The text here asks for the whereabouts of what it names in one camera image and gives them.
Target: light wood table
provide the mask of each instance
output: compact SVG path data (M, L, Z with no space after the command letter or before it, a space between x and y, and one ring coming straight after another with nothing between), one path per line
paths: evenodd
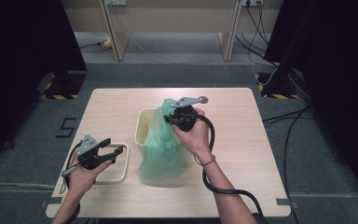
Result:
M247 88L95 90L72 147L86 134L99 141L110 137L113 142L129 145L130 158L124 181L94 185L81 201L79 216L218 217L213 194L202 183L201 166L192 157L182 175L157 186L143 184L138 176L143 160L135 143L140 112L160 106L166 98L179 100L182 96L209 98L208 104L195 107L203 109L215 127L213 154L233 185L253 193L266 217L288 216L290 206L277 205L277 199L286 199L286 195L254 95ZM111 165L99 178L116 175L119 165ZM52 198L64 197L66 192L60 194L61 186L59 178ZM242 198L256 212L253 202L246 196ZM54 217L59 207L59 203L51 203L47 216Z

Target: plastic bag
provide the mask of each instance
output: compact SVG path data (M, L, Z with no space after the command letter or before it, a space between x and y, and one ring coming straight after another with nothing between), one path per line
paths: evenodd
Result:
M183 143L164 119L173 112L173 99L166 99L157 108L144 143L144 160L139 167L143 182L162 181L180 175L185 170L188 155Z

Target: human hand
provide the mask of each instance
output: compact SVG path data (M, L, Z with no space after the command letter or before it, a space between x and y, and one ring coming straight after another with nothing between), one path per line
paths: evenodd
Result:
M77 151L74 153L70 166L74 166L76 164L79 164ZM76 195L83 196L92 187L98 174L109 167L110 164L112 164L111 160L104 161L93 170L88 170L79 164L79 166L69 176L70 188L68 193L71 192Z
M199 108L194 108L196 112L202 116L205 115L204 111ZM201 163L210 161L212 157L211 150L209 149L209 127L201 119L197 119L193 128L183 132L176 125L172 125L173 132L178 135L180 140L185 145L185 148L193 153Z

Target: bracelet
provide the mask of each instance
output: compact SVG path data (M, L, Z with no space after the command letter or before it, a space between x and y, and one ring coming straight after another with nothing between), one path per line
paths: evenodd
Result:
M208 162L206 162L206 163L200 163L198 160L197 160L197 158L196 158L196 156L194 156L194 160L196 160L196 162L199 164L199 165L201 165L201 166L206 166L206 165L208 165L208 164L210 164L210 163L212 163L212 162L214 162L214 161L216 161L216 157L215 157L215 155L212 155L213 157L212 157L212 160L211 161L208 161Z

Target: yellow and black hazard tape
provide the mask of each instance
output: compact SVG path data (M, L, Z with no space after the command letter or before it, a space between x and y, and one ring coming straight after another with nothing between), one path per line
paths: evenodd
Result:
M258 89L260 90L260 94L265 98L276 98L276 99L299 99L300 97L297 94L281 94L281 93L265 93L264 86L260 84L258 78L259 75L256 75L255 78L258 82Z
M50 100L74 100L77 98L77 95L48 95L43 94L41 99L50 99Z
M57 86L53 87L53 85L54 85L53 80L54 80L54 78L46 86L42 96L40 97L41 99L73 100L73 99L77 98L77 92L62 93L61 92L62 90L60 90L60 88L57 88Z

